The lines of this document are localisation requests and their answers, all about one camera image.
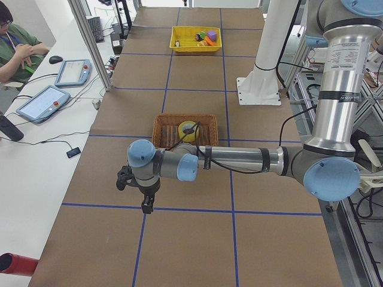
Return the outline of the black computer mouse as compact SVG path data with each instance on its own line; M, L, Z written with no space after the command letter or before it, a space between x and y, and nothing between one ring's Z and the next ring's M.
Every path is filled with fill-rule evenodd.
M49 64L54 65L63 61L63 58L60 56L51 56L48 60Z

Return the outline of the brown wicker basket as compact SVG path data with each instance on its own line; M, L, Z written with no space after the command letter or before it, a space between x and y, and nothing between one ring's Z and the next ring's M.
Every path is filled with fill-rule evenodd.
M197 135L188 135L183 142L198 145L218 146L217 119L212 114L159 114L155 117L152 143L156 148L171 148L184 136L179 132L183 122L191 127L200 122Z

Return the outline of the far teach pendant tablet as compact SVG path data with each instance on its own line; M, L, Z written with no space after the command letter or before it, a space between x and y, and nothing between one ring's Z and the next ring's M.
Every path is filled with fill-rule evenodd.
M54 84L61 88L82 86L89 79L91 71L89 59L64 60Z

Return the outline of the small black usb device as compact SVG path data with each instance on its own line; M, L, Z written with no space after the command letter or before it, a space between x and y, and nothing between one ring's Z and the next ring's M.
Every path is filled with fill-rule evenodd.
M76 148L73 148L73 149L70 149L69 151L66 152L66 156L68 158L73 158L77 155L80 155L81 154L81 150L79 147L76 147Z

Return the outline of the purple foam block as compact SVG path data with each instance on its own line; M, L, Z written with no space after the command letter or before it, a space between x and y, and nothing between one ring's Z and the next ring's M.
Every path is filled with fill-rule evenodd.
M217 33L215 30L209 30L207 33L206 33L207 37L213 41L213 42L216 42L217 41Z

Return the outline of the person in green shirt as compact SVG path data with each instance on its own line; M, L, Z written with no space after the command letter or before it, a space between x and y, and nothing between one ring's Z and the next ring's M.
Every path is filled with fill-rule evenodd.
M8 7L1 3L1 83L26 83L50 49L21 26L13 23Z

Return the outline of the red cylinder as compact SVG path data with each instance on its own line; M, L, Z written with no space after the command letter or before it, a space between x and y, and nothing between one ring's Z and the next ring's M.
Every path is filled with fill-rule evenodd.
M39 260L17 254L5 253L1 255L1 273L18 276L33 276Z

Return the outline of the aluminium frame post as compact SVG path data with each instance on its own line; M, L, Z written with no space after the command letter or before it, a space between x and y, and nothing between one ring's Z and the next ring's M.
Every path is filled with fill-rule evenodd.
M84 43L91 55L93 60L93 65L96 68L96 71L101 79L101 82L104 86L105 91L110 91L112 84L111 80L106 72L104 62L101 58L98 46L94 40L92 31L87 22L84 8L80 1L78 0L68 0L68 4L71 8L74 19L79 28L80 34L83 37Z

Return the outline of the teach pendant tablet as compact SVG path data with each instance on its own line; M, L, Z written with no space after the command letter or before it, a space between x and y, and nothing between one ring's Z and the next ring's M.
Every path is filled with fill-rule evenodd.
M20 106L16 113L33 123L42 123L65 105L69 98L68 92L55 86L47 86Z
M91 71L89 59L64 60L54 84L61 88L82 86L89 79Z

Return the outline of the toy carrot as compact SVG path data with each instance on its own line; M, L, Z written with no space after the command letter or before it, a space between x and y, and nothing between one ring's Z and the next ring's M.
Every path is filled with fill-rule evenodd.
M212 40L210 39L210 37L208 37L208 36L204 37L204 41L205 41L209 46L216 46L215 42L212 41Z

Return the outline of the black keyboard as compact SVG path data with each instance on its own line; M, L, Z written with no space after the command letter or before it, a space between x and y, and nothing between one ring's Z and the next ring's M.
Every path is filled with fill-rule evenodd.
M96 43L103 42L104 41L104 32L101 25L101 18L100 17L91 17L87 19L88 25L90 27L90 30L92 32L93 38L96 41Z

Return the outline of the toy croissant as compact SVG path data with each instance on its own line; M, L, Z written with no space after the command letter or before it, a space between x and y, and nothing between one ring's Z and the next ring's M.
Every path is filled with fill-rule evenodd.
M198 47L208 47L209 45L208 45L208 43L206 41L202 40L202 41L199 41L197 43L197 46Z

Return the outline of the yellow tape roll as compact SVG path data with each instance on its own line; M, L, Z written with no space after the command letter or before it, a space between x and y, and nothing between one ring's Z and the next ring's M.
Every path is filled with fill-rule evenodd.
M178 134L182 142L195 142L199 137L199 123L194 121L183 121L178 126Z

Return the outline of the yellow plastic basket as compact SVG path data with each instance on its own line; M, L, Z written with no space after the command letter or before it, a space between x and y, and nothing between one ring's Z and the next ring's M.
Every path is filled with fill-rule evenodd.
M173 26L169 48L176 52L213 52L222 47L219 28Z

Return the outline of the black bottle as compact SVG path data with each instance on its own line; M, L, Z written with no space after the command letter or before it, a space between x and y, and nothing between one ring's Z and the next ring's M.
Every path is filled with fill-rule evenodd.
M4 115L0 119L1 132L11 141L18 142L24 138L24 134Z

